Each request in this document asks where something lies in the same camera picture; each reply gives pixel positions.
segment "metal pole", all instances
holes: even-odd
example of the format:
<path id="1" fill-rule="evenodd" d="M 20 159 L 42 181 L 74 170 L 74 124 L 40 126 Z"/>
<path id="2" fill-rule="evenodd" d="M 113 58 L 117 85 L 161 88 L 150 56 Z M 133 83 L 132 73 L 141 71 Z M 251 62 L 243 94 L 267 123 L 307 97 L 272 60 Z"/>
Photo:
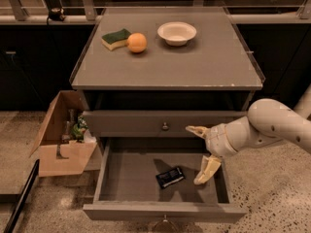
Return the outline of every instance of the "metal pole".
<path id="1" fill-rule="evenodd" d="M 93 0 L 83 0 L 87 20 L 95 20 L 97 12 L 94 9 Z"/>
<path id="2" fill-rule="evenodd" d="M 311 18 L 311 0 L 305 0 L 304 8 L 300 14 L 300 19 Z"/>
<path id="3" fill-rule="evenodd" d="M 26 12 L 21 8 L 19 0 L 9 0 L 16 20 L 25 20 Z"/>

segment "terrazzo floor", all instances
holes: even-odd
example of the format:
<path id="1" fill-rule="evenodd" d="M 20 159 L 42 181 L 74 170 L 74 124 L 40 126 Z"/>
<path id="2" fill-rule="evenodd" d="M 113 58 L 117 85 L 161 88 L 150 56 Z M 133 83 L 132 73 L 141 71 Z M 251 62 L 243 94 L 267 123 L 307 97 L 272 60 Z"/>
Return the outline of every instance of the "terrazzo floor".
<path id="1" fill-rule="evenodd" d="M 19 192 L 38 152 L 29 151 L 44 112 L 0 112 L 0 191 Z M 286 143 L 242 150 L 226 160 L 234 203 L 247 213 L 235 223 L 176 223 L 179 232 L 311 232 L 311 154 Z M 152 232 L 156 222 L 93 221 L 83 212 L 94 173 L 37 179 L 16 232 Z M 12 205 L 0 204 L 0 232 Z"/>

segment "black cabinet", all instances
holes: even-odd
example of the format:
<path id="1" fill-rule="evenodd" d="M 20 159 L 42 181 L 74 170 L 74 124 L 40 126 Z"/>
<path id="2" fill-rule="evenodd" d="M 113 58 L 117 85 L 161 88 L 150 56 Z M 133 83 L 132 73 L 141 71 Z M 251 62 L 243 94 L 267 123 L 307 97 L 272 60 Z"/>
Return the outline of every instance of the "black cabinet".
<path id="1" fill-rule="evenodd" d="M 311 83 L 309 24 L 238 25 L 266 80 L 254 100 L 273 98 L 294 107 Z"/>
<path id="2" fill-rule="evenodd" d="M 0 110 L 46 110 L 69 77 L 93 25 L 1 25 Z"/>

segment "drawer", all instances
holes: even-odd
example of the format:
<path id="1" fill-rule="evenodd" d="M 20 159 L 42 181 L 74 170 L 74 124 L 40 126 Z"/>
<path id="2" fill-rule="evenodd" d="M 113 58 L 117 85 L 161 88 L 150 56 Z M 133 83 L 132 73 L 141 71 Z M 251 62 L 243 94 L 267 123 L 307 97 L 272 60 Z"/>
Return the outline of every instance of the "drawer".
<path id="1" fill-rule="evenodd" d="M 213 126 L 243 117 L 231 111 L 85 111 L 96 137 L 192 137 L 188 125 Z"/>
<path id="2" fill-rule="evenodd" d="M 234 222 L 245 210 L 232 205 L 224 165 L 208 183 L 194 185 L 201 158 L 198 139 L 108 139 L 92 204 L 94 220 Z M 180 167 L 186 178 L 161 189 L 156 175 Z"/>

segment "sponge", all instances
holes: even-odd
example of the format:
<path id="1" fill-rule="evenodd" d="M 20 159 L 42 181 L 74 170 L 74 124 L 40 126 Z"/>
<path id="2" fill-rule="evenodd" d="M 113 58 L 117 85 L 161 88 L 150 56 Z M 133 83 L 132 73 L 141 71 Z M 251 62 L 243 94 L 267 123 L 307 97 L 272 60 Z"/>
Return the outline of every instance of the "sponge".
<path id="1" fill-rule="evenodd" d="M 126 46 L 127 38 L 131 33 L 125 28 L 102 36 L 101 42 L 108 50 Z"/>

